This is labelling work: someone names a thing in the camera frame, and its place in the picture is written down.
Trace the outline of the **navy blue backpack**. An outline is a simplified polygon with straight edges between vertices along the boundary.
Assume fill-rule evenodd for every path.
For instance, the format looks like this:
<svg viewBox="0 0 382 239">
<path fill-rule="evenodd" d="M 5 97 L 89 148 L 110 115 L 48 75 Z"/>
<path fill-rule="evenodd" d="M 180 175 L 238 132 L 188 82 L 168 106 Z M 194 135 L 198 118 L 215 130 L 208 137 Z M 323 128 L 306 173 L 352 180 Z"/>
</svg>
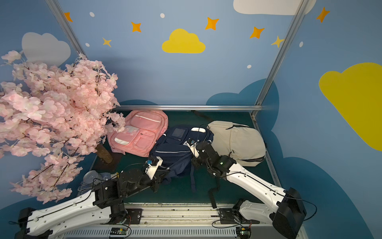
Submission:
<svg viewBox="0 0 382 239">
<path fill-rule="evenodd" d="M 194 177 L 196 168 L 192 164 L 194 155 L 184 145 L 189 139 L 193 139 L 197 143 L 204 141 L 212 143 L 213 133 L 207 124 L 198 126 L 192 123 L 170 127 L 159 137 L 149 156 L 159 156 L 163 159 L 158 171 L 161 169 L 169 170 L 169 174 L 162 181 L 163 184 L 171 184 L 173 179 L 188 176 L 190 178 L 190 191 L 196 193 Z"/>
</svg>

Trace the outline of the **pink backpack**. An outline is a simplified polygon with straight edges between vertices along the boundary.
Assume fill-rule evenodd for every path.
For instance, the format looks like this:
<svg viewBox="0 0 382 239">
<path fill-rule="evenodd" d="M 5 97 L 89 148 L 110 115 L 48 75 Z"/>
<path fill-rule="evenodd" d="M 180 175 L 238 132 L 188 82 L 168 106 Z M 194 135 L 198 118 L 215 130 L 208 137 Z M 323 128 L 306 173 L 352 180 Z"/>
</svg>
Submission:
<svg viewBox="0 0 382 239">
<path fill-rule="evenodd" d="M 107 135 L 111 151 L 148 157 L 168 128 L 168 116 L 158 110 L 133 110 L 126 116 L 124 128 L 122 132 Z"/>
</svg>

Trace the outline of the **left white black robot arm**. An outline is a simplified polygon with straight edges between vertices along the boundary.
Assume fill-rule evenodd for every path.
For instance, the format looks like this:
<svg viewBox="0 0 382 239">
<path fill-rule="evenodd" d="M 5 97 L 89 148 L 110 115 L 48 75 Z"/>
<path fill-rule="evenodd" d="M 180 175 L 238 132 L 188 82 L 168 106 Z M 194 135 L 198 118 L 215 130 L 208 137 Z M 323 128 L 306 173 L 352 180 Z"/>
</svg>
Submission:
<svg viewBox="0 0 382 239">
<path fill-rule="evenodd" d="M 98 224 L 118 224 L 128 217 L 124 199 L 148 188 L 156 191 L 170 172 L 163 166 L 132 168 L 103 181 L 87 193 L 47 209 L 20 211 L 16 239 L 52 239 L 68 231 Z"/>
</svg>

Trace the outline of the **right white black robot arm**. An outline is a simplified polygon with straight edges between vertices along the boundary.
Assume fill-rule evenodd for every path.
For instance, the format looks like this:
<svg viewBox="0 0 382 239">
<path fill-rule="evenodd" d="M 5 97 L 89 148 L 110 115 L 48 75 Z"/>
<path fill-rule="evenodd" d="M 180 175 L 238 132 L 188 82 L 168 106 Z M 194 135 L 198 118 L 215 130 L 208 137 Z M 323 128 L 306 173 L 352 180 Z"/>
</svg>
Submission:
<svg viewBox="0 0 382 239">
<path fill-rule="evenodd" d="M 229 212 L 234 222 L 271 224 L 283 237 L 297 238 L 307 215 L 297 190 L 285 190 L 261 179 L 230 156 L 220 156 L 208 141 L 196 142 L 190 149 L 195 156 L 195 166 L 206 166 L 211 175 L 245 189 L 262 201 L 262 204 L 257 204 L 240 199 Z"/>
</svg>

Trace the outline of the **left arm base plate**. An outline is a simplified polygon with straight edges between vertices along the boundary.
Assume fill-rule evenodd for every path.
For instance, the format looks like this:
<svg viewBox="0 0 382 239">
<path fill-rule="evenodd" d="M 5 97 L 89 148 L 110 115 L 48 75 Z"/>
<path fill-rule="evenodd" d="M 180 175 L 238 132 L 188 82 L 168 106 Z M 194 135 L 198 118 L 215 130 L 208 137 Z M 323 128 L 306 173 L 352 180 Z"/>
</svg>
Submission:
<svg viewBox="0 0 382 239">
<path fill-rule="evenodd" d="M 133 208 L 125 209 L 125 216 L 122 218 L 121 224 L 124 225 L 139 225 L 142 219 L 142 209 Z"/>
</svg>

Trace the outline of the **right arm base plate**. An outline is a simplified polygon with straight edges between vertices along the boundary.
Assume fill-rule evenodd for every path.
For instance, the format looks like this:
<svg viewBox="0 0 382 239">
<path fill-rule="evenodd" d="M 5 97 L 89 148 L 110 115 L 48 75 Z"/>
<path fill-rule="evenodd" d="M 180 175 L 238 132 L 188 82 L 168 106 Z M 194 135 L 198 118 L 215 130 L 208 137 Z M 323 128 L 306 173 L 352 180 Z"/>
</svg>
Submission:
<svg viewBox="0 0 382 239">
<path fill-rule="evenodd" d="M 228 224 L 260 224 L 257 220 L 247 220 L 239 214 L 237 210 L 231 208 L 217 209 L 219 215 L 219 222 L 223 225 Z"/>
</svg>

